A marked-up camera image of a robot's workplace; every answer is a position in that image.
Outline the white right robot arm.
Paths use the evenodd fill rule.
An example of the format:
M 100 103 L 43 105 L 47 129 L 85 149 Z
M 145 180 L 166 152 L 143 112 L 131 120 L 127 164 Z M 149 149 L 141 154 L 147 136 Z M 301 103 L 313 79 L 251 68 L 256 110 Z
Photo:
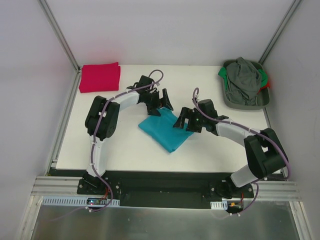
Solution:
M 245 149 L 247 164 L 232 173 L 225 184 L 225 192 L 230 197 L 237 197 L 243 186 L 286 167 L 289 161 L 275 131 L 271 128 L 255 130 L 231 120 L 225 115 L 218 115 L 211 99 L 198 100 L 199 88 L 192 94 L 194 108 L 183 107 L 173 128 L 188 132 L 201 133 L 202 129 L 215 136 L 227 138 Z

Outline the teal t-shirt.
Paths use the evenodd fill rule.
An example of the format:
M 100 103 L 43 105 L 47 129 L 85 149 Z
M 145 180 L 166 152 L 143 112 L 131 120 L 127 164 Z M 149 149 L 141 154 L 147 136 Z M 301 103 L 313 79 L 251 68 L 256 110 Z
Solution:
M 178 118 L 171 110 L 163 107 L 159 109 L 160 116 L 148 116 L 138 124 L 138 127 L 147 135 L 152 137 L 168 153 L 177 150 L 192 134 L 186 131 L 187 124 L 184 123 L 182 128 L 174 128 Z

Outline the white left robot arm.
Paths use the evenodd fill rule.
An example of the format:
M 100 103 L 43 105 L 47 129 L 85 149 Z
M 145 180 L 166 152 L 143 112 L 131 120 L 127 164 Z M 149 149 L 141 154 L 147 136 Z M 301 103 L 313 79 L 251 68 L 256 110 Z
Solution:
M 142 75 L 134 85 L 109 99 L 96 96 L 91 104 L 85 120 L 85 127 L 90 136 L 90 157 L 86 172 L 93 177 L 101 177 L 106 171 L 106 161 L 103 151 L 106 141 L 115 132 L 120 111 L 144 103 L 147 114 L 159 117 L 162 99 L 159 97 L 160 81 L 154 81 L 150 76 Z

